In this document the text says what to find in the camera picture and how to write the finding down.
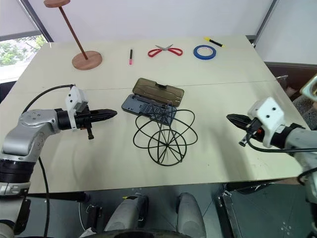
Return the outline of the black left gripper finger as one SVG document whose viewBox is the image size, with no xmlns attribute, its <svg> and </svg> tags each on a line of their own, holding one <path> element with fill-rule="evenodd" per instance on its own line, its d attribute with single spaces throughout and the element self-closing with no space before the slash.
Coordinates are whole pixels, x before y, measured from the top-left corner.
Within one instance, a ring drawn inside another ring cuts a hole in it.
<svg viewBox="0 0 317 238">
<path fill-rule="evenodd" d="M 93 116 L 115 116 L 115 115 L 117 115 L 117 111 L 114 111 L 111 109 L 91 110 L 90 113 Z"/>
<path fill-rule="evenodd" d="M 94 114 L 90 116 L 90 121 L 91 122 L 99 122 L 99 121 L 104 121 L 110 118 L 113 118 L 116 116 L 116 113 L 101 113 L 101 114 Z"/>
</svg>

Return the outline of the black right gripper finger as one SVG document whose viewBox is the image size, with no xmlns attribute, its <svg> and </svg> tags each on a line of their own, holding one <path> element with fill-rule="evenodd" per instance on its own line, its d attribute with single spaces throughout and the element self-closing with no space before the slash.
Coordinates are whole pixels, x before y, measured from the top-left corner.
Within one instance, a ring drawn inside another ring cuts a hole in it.
<svg viewBox="0 0 317 238">
<path fill-rule="evenodd" d="M 249 124 L 249 120 L 248 119 L 241 119 L 241 118 L 230 119 L 230 122 L 233 123 L 236 127 L 238 127 L 239 129 L 242 129 L 242 130 L 246 130 L 246 127 Z"/>
<path fill-rule="evenodd" d="M 246 115 L 239 115 L 239 114 L 228 114 L 226 118 L 230 122 L 249 122 L 250 118 Z"/>
</svg>

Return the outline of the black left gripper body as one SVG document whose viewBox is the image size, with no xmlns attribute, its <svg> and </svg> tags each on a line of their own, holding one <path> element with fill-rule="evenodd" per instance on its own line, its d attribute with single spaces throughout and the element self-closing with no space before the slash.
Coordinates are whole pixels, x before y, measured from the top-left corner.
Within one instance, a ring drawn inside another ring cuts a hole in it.
<svg viewBox="0 0 317 238">
<path fill-rule="evenodd" d="M 88 133 L 88 139 L 94 139 L 94 135 L 92 133 L 91 112 L 89 106 L 87 105 L 81 112 L 76 112 L 74 118 L 76 122 L 76 128 L 81 130 L 85 129 Z"/>
</svg>

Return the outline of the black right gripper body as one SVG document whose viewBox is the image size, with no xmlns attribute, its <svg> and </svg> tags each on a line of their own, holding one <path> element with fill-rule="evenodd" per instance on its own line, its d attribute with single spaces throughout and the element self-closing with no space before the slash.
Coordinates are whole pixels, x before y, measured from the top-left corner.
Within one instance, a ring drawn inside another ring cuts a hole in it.
<svg viewBox="0 0 317 238">
<path fill-rule="evenodd" d="M 245 147 L 246 144 L 251 142 L 251 139 L 255 139 L 258 142 L 263 142 L 264 130 L 262 123 L 257 119 L 250 119 L 249 124 L 246 127 L 246 135 L 239 141 L 239 145 Z"/>
</svg>

